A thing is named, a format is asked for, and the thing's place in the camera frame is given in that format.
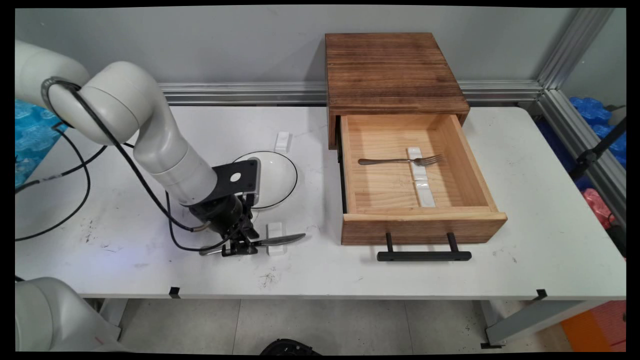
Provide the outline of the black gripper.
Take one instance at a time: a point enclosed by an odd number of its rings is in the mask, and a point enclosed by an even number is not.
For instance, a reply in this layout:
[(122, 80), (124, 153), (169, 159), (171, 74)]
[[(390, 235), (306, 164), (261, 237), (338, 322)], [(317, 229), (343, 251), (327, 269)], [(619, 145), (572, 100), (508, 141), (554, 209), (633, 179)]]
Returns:
[(202, 223), (210, 222), (209, 228), (222, 236), (247, 237), (248, 240), (228, 240), (222, 246), (222, 257), (250, 256), (258, 253), (258, 248), (250, 241), (259, 238), (253, 224), (255, 202), (256, 194), (231, 194), (191, 205), (189, 211)]

